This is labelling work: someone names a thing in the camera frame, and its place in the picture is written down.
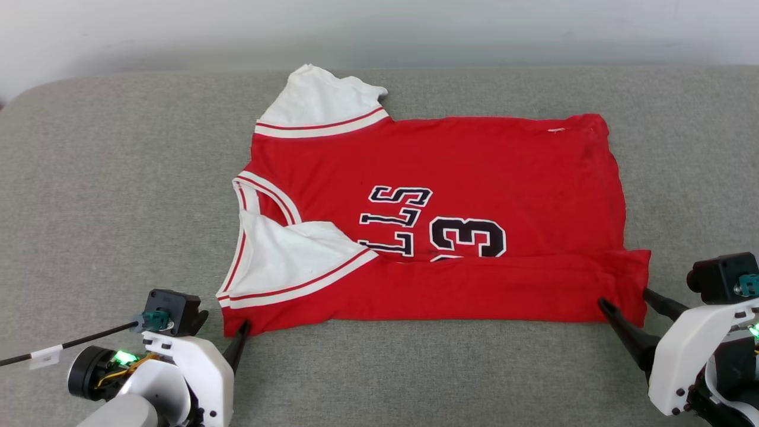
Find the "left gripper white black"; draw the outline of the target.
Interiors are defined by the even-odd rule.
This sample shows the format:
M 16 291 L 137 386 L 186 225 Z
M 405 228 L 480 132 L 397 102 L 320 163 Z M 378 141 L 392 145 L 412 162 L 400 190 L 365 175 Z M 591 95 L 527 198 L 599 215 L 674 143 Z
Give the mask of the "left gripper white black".
M 250 327 L 244 320 L 223 354 L 208 340 L 152 332 L 143 334 L 143 356 L 87 347 L 71 365 L 68 391 L 103 405 L 77 427 L 229 427 Z

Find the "red and white basketball jersey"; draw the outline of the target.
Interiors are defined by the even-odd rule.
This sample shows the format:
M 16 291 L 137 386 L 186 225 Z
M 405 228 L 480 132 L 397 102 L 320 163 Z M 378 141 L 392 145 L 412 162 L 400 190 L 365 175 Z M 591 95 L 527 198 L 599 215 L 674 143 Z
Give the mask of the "red and white basketball jersey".
M 598 114 L 396 120 L 387 89 L 304 65 L 257 120 L 233 179 L 240 230 L 224 335 L 325 321 L 635 326 L 648 250 Z

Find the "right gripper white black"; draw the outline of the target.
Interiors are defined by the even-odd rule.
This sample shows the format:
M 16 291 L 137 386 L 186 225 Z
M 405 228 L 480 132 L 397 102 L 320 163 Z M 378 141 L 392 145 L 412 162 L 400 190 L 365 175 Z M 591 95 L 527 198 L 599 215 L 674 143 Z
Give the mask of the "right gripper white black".
M 759 427 L 759 298 L 732 305 L 688 306 L 643 290 L 643 300 L 674 322 L 663 338 L 597 305 L 642 371 L 648 396 L 664 415 L 694 412 L 711 427 Z

